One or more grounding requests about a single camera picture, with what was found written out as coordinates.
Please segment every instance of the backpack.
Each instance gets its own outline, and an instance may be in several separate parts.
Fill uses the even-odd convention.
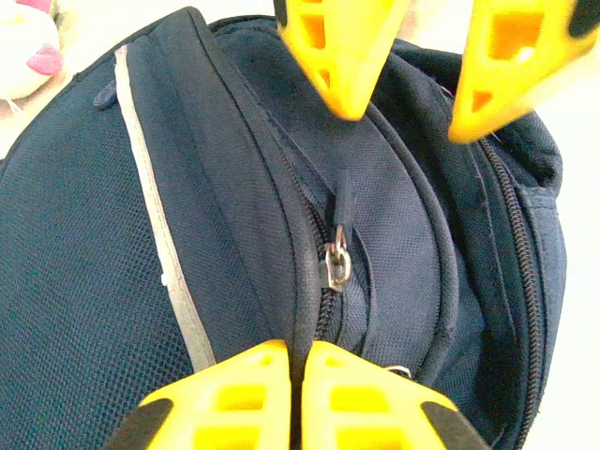
[[[78,74],[0,166],[0,448],[99,448],[271,338],[292,386],[330,341],[522,446],[563,300],[562,163],[533,113],[450,143],[460,64],[398,40],[344,122],[273,18],[186,8]]]

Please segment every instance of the black rubber tip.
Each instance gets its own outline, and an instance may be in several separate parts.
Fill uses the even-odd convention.
[[[433,401],[424,402],[421,409],[448,450],[489,450],[486,442],[460,412]]]
[[[569,35],[571,38],[583,38],[599,23],[600,0],[577,0],[569,23]]]
[[[288,8],[286,7],[285,0],[273,0],[273,6],[275,7],[275,17],[279,24],[283,27],[288,26]]]
[[[145,450],[172,408],[173,402],[167,398],[136,408],[102,450]]]

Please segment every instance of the white piping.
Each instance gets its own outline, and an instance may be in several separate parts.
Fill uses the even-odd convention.
[[[115,52],[116,67],[116,92],[125,119],[127,133],[131,140],[131,151],[135,158],[138,174],[142,183],[143,198],[152,224],[157,244],[158,258],[162,266],[163,275],[161,282],[167,287],[172,309],[184,341],[194,371],[197,372],[215,364],[215,356],[204,330],[198,311],[189,293],[173,237],[162,207],[158,193],[157,181],[154,176],[152,160],[148,153],[142,124],[135,111],[135,104],[131,94],[128,71],[128,47],[124,45]]]

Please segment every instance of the zipper tab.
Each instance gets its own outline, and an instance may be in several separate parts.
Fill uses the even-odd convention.
[[[336,211],[334,214],[335,241],[325,244],[325,260],[319,264],[321,287],[341,293],[352,274],[352,259],[348,245],[353,235],[354,188],[350,172],[340,173],[337,183]]]
[[[341,225],[348,246],[353,242],[355,205],[356,196],[354,194],[354,183],[350,171],[343,170],[339,173],[339,179],[337,180],[334,226],[337,229]]]

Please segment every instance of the white plush toy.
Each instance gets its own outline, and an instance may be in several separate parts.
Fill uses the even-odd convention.
[[[0,0],[0,99],[36,91],[63,66],[53,0]]]

